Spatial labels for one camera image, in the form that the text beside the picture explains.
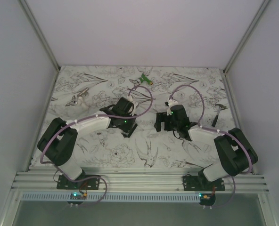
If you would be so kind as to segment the black fuse box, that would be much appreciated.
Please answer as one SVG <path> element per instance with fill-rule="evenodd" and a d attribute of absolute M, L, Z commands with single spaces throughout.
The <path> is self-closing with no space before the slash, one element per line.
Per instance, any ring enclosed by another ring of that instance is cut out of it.
<path fill-rule="evenodd" d="M 135 123 L 134 125 L 130 126 L 127 131 L 122 131 L 123 137 L 130 138 L 133 132 L 135 131 L 135 129 L 137 128 L 137 126 L 138 126 L 137 123 Z"/>

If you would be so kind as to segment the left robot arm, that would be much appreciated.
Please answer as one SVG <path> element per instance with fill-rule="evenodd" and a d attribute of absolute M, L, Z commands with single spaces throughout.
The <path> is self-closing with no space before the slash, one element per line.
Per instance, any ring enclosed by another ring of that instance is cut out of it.
<path fill-rule="evenodd" d="M 129 138 L 137 127 L 135 122 L 137 106 L 138 103 L 128 96 L 82 120 L 65 121 L 55 118 L 43 133 L 37 148 L 68 176 L 68 184 L 72 188 L 80 189 L 85 183 L 85 173 L 73 159 L 77 139 L 109 128 L 120 129 L 123 137 Z"/>

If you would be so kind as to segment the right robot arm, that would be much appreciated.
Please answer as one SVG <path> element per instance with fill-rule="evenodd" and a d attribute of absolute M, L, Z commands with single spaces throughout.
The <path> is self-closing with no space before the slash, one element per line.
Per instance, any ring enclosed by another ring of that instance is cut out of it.
<path fill-rule="evenodd" d="M 179 137 L 189 142 L 201 142 L 217 151 L 219 161 L 198 172 L 197 184 L 202 190 L 209 190 L 214 182 L 226 176 L 250 173 L 258 162 L 258 156 L 242 130 L 233 128 L 228 132 L 206 128 L 191 122 L 183 105 L 169 107 L 166 112 L 156 114 L 155 129 L 177 132 Z"/>

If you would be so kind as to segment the floral patterned mat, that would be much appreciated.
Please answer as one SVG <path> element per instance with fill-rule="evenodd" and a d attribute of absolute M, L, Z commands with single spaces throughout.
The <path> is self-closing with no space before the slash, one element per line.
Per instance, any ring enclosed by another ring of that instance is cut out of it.
<path fill-rule="evenodd" d="M 152 82 L 138 85 L 145 74 Z M 65 105 L 72 96 L 89 88 L 84 105 Z M 119 129 L 105 129 L 77 139 L 73 157 L 81 167 L 101 168 L 202 168 L 218 161 L 217 151 L 201 142 L 189 142 L 177 132 L 155 130 L 156 114 L 166 111 L 170 95 L 185 107 L 191 121 L 210 127 L 218 111 L 228 106 L 228 97 L 217 68 L 63 66 L 52 94 L 43 128 L 54 118 L 75 120 L 117 103 L 131 94 L 139 106 L 137 128 L 130 138 Z M 216 127 L 234 128 L 229 108 L 219 114 Z"/>

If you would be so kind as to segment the green toy tool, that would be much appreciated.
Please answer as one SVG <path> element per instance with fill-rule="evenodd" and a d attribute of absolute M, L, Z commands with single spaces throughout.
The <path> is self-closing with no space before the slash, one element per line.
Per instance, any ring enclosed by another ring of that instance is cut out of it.
<path fill-rule="evenodd" d="M 136 80 L 136 83 L 138 85 L 142 84 L 143 82 L 146 82 L 149 85 L 153 85 L 153 82 L 144 73 Z"/>

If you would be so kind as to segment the small hammer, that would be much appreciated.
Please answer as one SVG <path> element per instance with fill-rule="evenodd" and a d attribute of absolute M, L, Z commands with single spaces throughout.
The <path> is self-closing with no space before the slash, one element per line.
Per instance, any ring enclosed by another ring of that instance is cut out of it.
<path fill-rule="evenodd" d="M 217 114 L 216 114 L 216 116 L 215 116 L 215 118 L 214 118 L 214 120 L 213 120 L 213 122 L 212 122 L 212 125 L 211 125 L 212 127 L 215 127 L 215 126 L 216 126 L 216 123 L 217 123 L 217 121 L 218 121 L 220 112 L 223 111 L 223 110 L 225 110 L 225 109 L 227 109 L 227 107 L 224 106 L 224 105 L 222 105 L 222 104 L 216 104 L 215 106 L 218 107 L 218 111 L 217 111 Z"/>

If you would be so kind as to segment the silver white small tool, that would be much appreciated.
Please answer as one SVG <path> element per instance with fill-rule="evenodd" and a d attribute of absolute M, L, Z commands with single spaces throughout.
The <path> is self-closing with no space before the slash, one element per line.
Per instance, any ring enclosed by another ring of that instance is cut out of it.
<path fill-rule="evenodd" d="M 89 95 L 89 88 L 84 88 L 78 92 L 76 92 L 71 100 L 65 105 L 66 107 L 68 106 L 80 106 L 85 104 L 85 97 Z"/>

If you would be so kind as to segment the controller board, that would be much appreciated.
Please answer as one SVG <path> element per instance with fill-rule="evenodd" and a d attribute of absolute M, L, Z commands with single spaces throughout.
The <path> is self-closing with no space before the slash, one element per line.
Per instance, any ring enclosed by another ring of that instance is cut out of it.
<path fill-rule="evenodd" d="M 212 209 L 213 205 L 216 202 L 216 195 L 215 194 L 199 194 L 200 202 L 199 205 L 205 208 Z"/>
<path fill-rule="evenodd" d="M 87 194 L 83 192 L 72 192 L 67 203 L 70 207 L 78 207 L 87 199 Z"/>

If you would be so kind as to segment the left controller board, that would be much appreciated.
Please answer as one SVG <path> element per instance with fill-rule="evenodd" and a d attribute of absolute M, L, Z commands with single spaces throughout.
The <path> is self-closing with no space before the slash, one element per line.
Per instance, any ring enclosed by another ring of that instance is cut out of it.
<path fill-rule="evenodd" d="M 70 207 L 78 207 L 87 199 L 87 194 L 83 192 L 72 192 L 67 203 Z"/>

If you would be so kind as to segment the aluminium rail frame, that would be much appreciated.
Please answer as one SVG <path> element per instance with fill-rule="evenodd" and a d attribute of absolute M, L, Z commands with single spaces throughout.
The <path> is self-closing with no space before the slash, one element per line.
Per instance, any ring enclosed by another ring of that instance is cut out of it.
<path fill-rule="evenodd" d="M 182 177 L 186 174 L 196 175 L 197 168 L 85 168 L 90 175 L 100 175 L 99 191 L 107 187 L 110 192 L 182 192 Z M 51 167 L 31 167 L 27 172 L 18 172 L 14 178 L 12 189 L 25 191 L 48 191 L 56 189 L 55 170 Z M 226 178 L 225 193 L 236 188 L 238 194 L 267 194 L 263 175 L 238 175 L 234 179 Z"/>

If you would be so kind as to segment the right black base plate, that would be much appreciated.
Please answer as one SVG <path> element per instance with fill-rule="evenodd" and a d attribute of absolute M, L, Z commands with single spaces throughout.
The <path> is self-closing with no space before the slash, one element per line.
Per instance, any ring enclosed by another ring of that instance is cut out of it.
<path fill-rule="evenodd" d="M 187 174 L 182 177 L 184 191 L 225 191 L 224 181 L 220 178 L 213 182 L 207 179 L 200 179 L 199 176 Z"/>

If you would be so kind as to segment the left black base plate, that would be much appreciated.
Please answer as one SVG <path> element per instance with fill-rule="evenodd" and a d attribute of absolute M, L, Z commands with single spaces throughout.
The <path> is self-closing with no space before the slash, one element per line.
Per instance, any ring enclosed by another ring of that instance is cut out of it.
<path fill-rule="evenodd" d="M 65 176 L 60 175 L 58 177 L 58 182 L 56 188 L 58 190 L 98 190 L 100 176 L 98 175 L 80 175 L 75 180 L 85 179 L 87 177 L 93 177 L 82 182 L 72 182 L 68 180 Z"/>

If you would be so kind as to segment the right frame post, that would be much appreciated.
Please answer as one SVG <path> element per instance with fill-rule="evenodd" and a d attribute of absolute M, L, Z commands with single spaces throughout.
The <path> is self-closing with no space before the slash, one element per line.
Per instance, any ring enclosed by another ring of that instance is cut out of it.
<path fill-rule="evenodd" d="M 249 24 L 248 28 L 246 29 L 244 35 L 242 36 L 242 38 L 241 38 L 239 44 L 237 45 L 235 51 L 233 52 L 233 54 L 230 57 L 228 63 L 226 64 L 225 68 L 223 69 L 223 72 L 225 74 L 230 70 L 230 68 L 232 67 L 232 65 L 236 61 L 237 57 L 239 56 L 242 49 L 244 48 L 244 46 L 248 42 L 250 36 L 252 35 L 254 30 L 256 29 L 258 23 L 260 22 L 262 16 L 264 15 L 264 13 L 267 10 L 270 3 L 271 3 L 271 0 L 263 0 L 262 1 L 260 7 L 258 8 L 255 16 L 253 17 L 253 19 L 252 19 L 251 23 Z"/>

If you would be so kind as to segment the frame post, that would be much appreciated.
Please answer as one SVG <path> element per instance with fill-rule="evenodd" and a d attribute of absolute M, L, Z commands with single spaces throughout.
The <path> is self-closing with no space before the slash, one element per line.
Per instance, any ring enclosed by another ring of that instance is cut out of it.
<path fill-rule="evenodd" d="M 18 3 L 20 4 L 22 10 L 24 11 L 26 18 L 28 19 L 30 25 L 32 26 L 34 32 L 37 35 L 37 38 L 39 39 L 41 45 L 43 46 L 50 62 L 53 64 L 54 68 L 59 72 L 61 67 L 58 64 L 55 55 L 52 52 L 52 49 L 50 48 L 40 26 L 39 23 L 37 22 L 28 2 L 26 0 L 18 0 Z"/>
<path fill-rule="evenodd" d="M 244 35 L 242 36 L 242 38 L 241 38 L 239 44 L 237 45 L 235 51 L 233 52 L 233 54 L 230 57 L 228 63 L 226 64 L 225 68 L 223 69 L 223 72 L 225 74 L 230 70 L 230 68 L 232 67 L 232 65 L 236 61 L 237 57 L 239 56 L 242 49 L 244 48 L 244 46 L 248 42 L 250 36 L 252 35 L 254 30 L 256 29 L 258 23 L 260 22 L 262 16 L 264 15 L 264 13 L 267 10 L 270 3 L 271 3 L 271 0 L 263 0 L 262 1 L 260 7 L 258 8 L 255 16 L 253 17 L 253 19 L 252 19 L 251 23 L 249 24 L 248 28 L 246 29 Z"/>

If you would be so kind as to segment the left frame post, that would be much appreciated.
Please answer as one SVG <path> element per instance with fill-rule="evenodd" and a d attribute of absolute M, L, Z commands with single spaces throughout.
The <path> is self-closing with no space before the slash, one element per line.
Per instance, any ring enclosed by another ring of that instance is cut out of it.
<path fill-rule="evenodd" d="M 43 46 L 50 62 L 53 64 L 54 68 L 59 72 L 61 67 L 58 64 L 55 55 L 52 52 L 52 49 L 50 48 L 40 26 L 39 23 L 37 22 L 28 2 L 26 0 L 18 0 L 18 3 L 20 4 L 22 10 L 24 11 L 26 18 L 28 19 L 30 25 L 32 26 L 34 32 L 37 35 L 37 38 L 39 39 L 41 45 Z"/>

